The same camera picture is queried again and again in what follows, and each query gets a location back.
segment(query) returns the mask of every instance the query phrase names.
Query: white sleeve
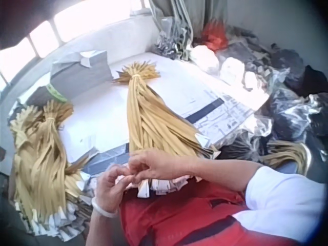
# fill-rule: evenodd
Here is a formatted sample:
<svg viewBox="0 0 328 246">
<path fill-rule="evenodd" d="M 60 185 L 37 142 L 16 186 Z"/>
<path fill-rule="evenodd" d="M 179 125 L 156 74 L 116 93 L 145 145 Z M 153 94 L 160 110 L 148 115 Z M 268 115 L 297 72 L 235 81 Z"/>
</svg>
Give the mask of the white sleeve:
<svg viewBox="0 0 328 246">
<path fill-rule="evenodd" d="M 245 197 L 250 210 L 234 215 L 243 227 L 306 242 L 320 221 L 325 185 L 262 167 L 250 180 Z"/>
</svg>

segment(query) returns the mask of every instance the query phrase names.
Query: white bracelet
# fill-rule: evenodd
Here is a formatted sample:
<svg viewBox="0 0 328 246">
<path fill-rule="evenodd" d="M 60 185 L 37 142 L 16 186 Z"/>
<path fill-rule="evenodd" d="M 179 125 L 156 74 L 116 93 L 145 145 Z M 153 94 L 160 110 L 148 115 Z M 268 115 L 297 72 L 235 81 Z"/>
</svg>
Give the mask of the white bracelet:
<svg viewBox="0 0 328 246">
<path fill-rule="evenodd" d="M 96 197 L 93 197 L 91 200 L 91 204 L 93 206 L 93 208 L 100 213 L 102 216 L 107 217 L 107 218 L 115 218 L 117 217 L 117 211 L 115 213 L 108 213 L 105 210 L 103 210 L 101 207 L 98 206 L 98 204 L 96 203 Z"/>
</svg>

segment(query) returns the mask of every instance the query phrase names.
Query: wall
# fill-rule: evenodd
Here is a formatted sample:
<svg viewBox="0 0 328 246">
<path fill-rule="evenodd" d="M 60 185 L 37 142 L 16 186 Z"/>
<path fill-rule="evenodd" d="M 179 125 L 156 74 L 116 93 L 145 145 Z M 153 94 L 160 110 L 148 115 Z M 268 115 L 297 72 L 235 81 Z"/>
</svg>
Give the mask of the wall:
<svg viewBox="0 0 328 246">
<path fill-rule="evenodd" d="M 252 30 L 265 45 L 295 49 L 328 77 L 328 32 L 309 2 L 228 0 L 228 24 Z"/>
<path fill-rule="evenodd" d="M 70 41 L 56 49 L 24 74 L 0 104 L 0 146 L 7 150 L 6 158 L 0 163 L 0 172 L 10 174 L 15 152 L 13 137 L 9 127 L 7 127 L 8 113 L 16 98 L 48 73 L 54 61 L 70 52 L 107 50 L 108 64 L 112 64 L 127 57 L 149 51 L 151 45 L 156 42 L 157 37 L 158 29 L 152 16 L 133 17 Z"/>
</svg>

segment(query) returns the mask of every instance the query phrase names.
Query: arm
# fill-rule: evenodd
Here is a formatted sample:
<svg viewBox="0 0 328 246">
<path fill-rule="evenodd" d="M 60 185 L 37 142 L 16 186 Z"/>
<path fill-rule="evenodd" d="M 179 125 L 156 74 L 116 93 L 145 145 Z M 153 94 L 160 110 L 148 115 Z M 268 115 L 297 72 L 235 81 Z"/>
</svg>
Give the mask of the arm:
<svg viewBox="0 0 328 246">
<path fill-rule="evenodd" d="M 130 157 L 129 167 L 136 181 L 147 178 L 174 179 L 184 175 L 201 177 L 234 191 L 244 191 L 261 164 L 246 160 L 209 160 L 171 156 L 164 151 L 147 150 Z"/>
<path fill-rule="evenodd" d="M 86 246 L 111 246 L 112 240 L 110 236 L 110 220 L 100 215 L 98 212 L 93 211 L 90 221 L 90 230 L 87 238 Z"/>
<path fill-rule="evenodd" d="M 209 160 L 195 158 L 183 165 L 188 175 L 201 177 L 234 191 L 245 191 L 256 171 L 262 166 L 246 160 Z"/>
<path fill-rule="evenodd" d="M 245 190 L 250 210 L 233 216 L 250 231 L 305 242 L 322 216 L 324 184 L 298 174 L 278 173 L 255 162 L 178 157 L 147 150 L 133 153 L 129 167 L 136 181 L 193 175 L 235 191 Z"/>
<path fill-rule="evenodd" d="M 96 203 L 108 213 L 115 213 L 122 201 L 123 192 L 126 187 L 134 180 L 130 175 L 130 170 L 120 166 L 113 166 L 109 171 L 104 172 L 97 181 Z M 118 176 L 124 175 L 117 184 L 115 181 Z M 92 212 L 90 230 L 86 246 L 109 246 L 111 240 L 112 218 L 107 218 L 99 214 L 96 210 Z"/>
</svg>

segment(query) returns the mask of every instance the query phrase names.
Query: person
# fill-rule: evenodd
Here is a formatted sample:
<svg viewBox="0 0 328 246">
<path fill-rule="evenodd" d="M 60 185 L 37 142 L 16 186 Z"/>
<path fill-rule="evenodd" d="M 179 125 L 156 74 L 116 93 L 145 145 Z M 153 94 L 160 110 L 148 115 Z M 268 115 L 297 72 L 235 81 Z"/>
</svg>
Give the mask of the person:
<svg viewBox="0 0 328 246">
<path fill-rule="evenodd" d="M 125 177 L 117 184 L 119 175 Z M 130 183 L 194 178 L 180 191 L 137 198 Z M 172 156 L 159 150 L 131 154 L 98 180 L 96 203 L 119 208 L 129 245 L 298 245 L 321 218 L 325 185 L 245 160 Z M 111 245 L 110 218 L 94 209 L 87 245 Z"/>
</svg>

